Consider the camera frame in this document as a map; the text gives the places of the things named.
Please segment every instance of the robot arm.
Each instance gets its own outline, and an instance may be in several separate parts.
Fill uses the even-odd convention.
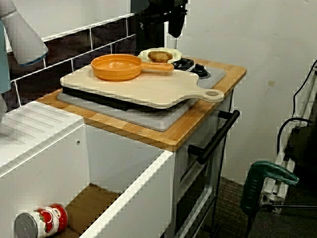
[[[149,6],[137,16],[137,44],[142,51],[162,44],[162,23],[168,22],[168,32],[178,38],[182,32],[187,0],[149,0]]]
[[[16,10],[11,0],[0,0],[0,19],[14,56],[21,66],[34,64],[46,56],[48,48]]]
[[[3,27],[6,29],[16,61],[21,66],[34,64],[48,53],[42,39],[23,19],[13,2],[0,0],[0,123],[7,110],[1,94],[11,89]]]

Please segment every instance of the cutting board hole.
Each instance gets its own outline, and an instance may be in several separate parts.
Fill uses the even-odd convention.
[[[208,91],[208,92],[206,92],[206,94],[208,96],[218,96],[219,95],[217,92],[214,92],[214,91]]]

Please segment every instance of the oven window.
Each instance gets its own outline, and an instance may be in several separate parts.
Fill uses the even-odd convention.
[[[175,234],[182,227],[186,218],[190,215],[195,203],[198,201],[198,198],[204,191],[207,181],[207,177],[205,176],[207,167],[208,166],[205,166],[200,172],[196,180],[177,204]]]

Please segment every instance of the drawer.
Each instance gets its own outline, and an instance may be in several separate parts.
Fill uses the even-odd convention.
[[[95,183],[122,195],[81,238],[159,238],[171,221],[173,172],[172,152],[82,126],[0,178],[1,237],[14,237],[18,214],[66,206]]]

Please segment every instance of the orange saucepan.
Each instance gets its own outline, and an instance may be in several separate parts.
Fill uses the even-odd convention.
[[[125,81],[135,78],[142,69],[170,72],[171,63],[147,63],[136,56],[114,54],[95,58],[91,62],[95,76],[108,81]]]

